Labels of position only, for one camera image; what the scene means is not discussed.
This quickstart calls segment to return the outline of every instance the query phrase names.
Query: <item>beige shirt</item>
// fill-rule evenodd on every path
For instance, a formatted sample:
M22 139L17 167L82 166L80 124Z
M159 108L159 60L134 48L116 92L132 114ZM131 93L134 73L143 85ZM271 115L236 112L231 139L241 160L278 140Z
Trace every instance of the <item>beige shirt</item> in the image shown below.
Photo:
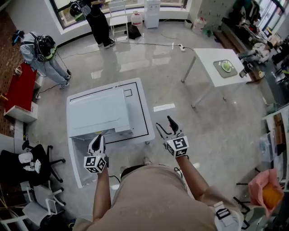
M148 165L124 176L112 207L93 224L78 218L74 231L210 231L216 230L215 214L210 208L224 206L242 216L239 209L209 187L202 202L186 191L183 180L170 167Z

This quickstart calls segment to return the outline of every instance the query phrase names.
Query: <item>white sneaker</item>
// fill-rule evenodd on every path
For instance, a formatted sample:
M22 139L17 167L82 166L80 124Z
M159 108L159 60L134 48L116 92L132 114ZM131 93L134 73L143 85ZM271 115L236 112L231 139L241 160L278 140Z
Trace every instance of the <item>white sneaker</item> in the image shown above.
M60 89L64 89L64 88L68 87L69 85L70 85L69 82L67 82L65 85L60 85Z
M144 157L143 163L144 163L144 165L152 165L152 164L153 164L153 163L149 160L148 157Z

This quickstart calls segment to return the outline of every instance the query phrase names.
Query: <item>power strip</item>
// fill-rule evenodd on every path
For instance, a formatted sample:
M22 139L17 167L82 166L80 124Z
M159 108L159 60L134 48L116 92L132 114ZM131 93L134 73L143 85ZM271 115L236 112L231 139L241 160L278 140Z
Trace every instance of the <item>power strip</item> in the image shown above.
M180 43L180 44L178 44L179 46L180 46L180 49L181 49L181 51L182 52L185 52L186 51L186 49L184 48L184 46Z

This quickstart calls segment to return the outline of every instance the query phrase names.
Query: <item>cable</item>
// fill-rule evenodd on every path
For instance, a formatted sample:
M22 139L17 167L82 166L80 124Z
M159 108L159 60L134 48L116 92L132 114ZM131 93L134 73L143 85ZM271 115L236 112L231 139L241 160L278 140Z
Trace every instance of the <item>cable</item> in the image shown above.
M61 59L62 63L64 64L66 70L68 70L67 66L65 65L65 63L63 62L62 58L60 57L60 55L58 54L58 57Z
M115 175L112 175L112 176L109 176L109 177L115 177L117 179L118 183L121 183L121 181Z
M155 46L179 46L179 45L167 45L167 44L156 44L156 43L137 43L137 42L115 42L115 43L125 43L125 44L135 44L135 45L155 45ZM86 53L77 53L77 54L74 54L74 55L69 55L69 56L64 57L64 58L61 58L60 55L58 53L57 54L61 58L61 61L63 62L63 59L66 59L68 57L72 57L72 56L75 56L75 55L86 55L86 54L95 53L95 52L99 52L99 51L100 50L92 51L92 52L86 52Z
M86 52L86 53L77 53L77 54L74 54L74 55L69 55L67 57L64 57L63 59L66 59L68 57L71 57L71 56L75 56L75 55L86 55L86 54L90 54L90 53L95 53L95 52L99 52L100 50L98 51L92 51L92 52Z
M188 48L188 49L190 49L191 51L194 51L194 49L191 49L191 48L189 48L189 47L184 47L184 48Z
M56 87L56 86L58 86L58 85L61 85L61 84L60 84L60 83L59 83L59 84L56 84L56 85L54 85L54 86L51 87L51 88L47 88L45 91L50 90L50 89L53 89L54 87Z
M116 42L116 43L126 43L126 44L136 44L136 45L155 45L155 46L179 46L179 45L167 45L167 44L156 44L156 43L136 43L136 42Z

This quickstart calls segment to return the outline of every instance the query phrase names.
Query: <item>gray floor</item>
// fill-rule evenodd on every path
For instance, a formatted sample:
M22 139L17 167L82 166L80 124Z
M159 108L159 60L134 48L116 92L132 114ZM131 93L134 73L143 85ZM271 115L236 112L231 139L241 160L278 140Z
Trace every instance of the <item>gray floor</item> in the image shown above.
M143 37L134 42L222 48L213 37L195 35L181 22L162 22L158 29L144 28ZM67 146L66 99L105 84L141 78L153 123L167 125L167 115L181 121L189 139L190 161L210 185L216 185L227 197L232 198L238 193L235 183L260 163L258 141L264 133L261 118L265 115L265 105L258 85L228 86L223 89L226 101L216 89L196 109L192 109L192 100L206 87L208 80L200 64L196 63L186 85L181 83L180 79L192 59L189 49L181 52L178 47L118 43L104 50L98 48L90 35L61 47L59 54L73 73L70 87L64 90L55 87L42 94L37 102L38 120L28 126L28 134L31 142L40 140L54 146L51 159L67 160L66 164L56 166L56 170L64 180L65 191L61 199L67 203L66 210L73 216L91 215L95 185L77 187ZM42 90L53 85L46 78ZM154 106L169 103L174 103L175 108L153 111ZM114 149L107 146L107 154L110 157L110 175L119 176L121 166L140 164L144 156L149 156L154 163L177 167L177 162L164 150L157 133L149 145ZM111 178L111 185L116 184L117 181Z

